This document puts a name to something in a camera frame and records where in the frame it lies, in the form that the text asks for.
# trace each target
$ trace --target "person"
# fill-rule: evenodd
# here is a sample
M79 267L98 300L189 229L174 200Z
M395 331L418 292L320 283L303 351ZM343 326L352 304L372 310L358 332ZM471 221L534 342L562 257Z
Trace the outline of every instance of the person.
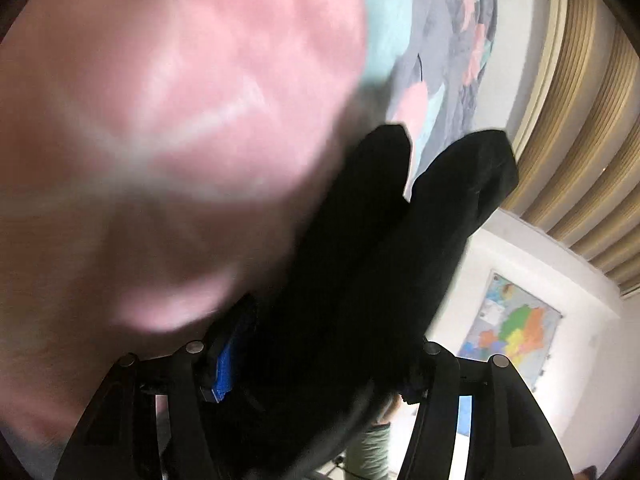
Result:
M596 480L598 477L598 470L596 466L592 465L587 469L583 469L579 473L574 475L574 480Z
M391 421L401 406L402 397L399 394L393 395L370 428L349 444L344 461L346 480L388 478Z
M30 0L0 43L0 428L268 294L340 167L363 0Z

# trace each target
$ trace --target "poster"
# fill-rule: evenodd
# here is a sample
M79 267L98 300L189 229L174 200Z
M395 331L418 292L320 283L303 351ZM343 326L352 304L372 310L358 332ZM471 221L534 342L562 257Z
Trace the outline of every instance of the poster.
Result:
M532 390L562 315L499 274L492 274L459 356L487 361L506 355Z

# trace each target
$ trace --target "painted wall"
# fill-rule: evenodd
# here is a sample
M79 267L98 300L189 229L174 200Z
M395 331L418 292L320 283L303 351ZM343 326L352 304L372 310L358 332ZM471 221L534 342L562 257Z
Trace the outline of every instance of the painted wall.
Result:
M515 136L538 73L548 0L498 0L494 49L480 85L474 127Z
M552 238L499 210L471 238L429 339L460 350L492 270L564 315L534 394L562 437L590 378L600 334L622 308L618 289Z
M593 375L562 436L575 470L603 472L640 415L640 295L626 300L618 322L603 333Z

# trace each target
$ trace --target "person in background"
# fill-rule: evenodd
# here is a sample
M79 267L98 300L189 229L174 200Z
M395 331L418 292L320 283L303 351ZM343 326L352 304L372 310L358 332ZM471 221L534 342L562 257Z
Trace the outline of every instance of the person in background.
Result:
M587 469L580 471L579 473L574 475L574 480L596 480L598 477L598 471L596 466L592 465Z
M395 394L378 420L349 445L344 461L346 480L382 480L388 477L391 420L401 405L402 397Z

